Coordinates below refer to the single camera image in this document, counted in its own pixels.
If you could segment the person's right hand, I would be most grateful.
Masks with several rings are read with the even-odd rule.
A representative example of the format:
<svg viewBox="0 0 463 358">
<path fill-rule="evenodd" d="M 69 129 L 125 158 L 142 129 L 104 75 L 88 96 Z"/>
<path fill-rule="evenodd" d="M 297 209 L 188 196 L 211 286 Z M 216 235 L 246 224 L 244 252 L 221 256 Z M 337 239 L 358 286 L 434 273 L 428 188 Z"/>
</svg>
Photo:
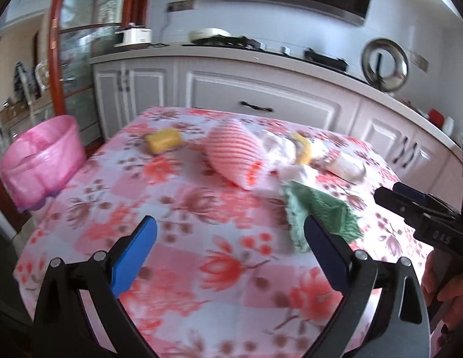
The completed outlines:
<svg viewBox="0 0 463 358">
<path fill-rule="evenodd" d="M 456 328 L 463 319 L 463 273 L 455 276 L 447 285 L 436 293 L 437 283 L 434 275 L 435 251 L 427 256 L 424 274 L 422 276 L 422 293 L 427 305 L 431 304 L 434 296 L 442 302 L 450 302 L 442 321 L 448 329 Z"/>
</svg>

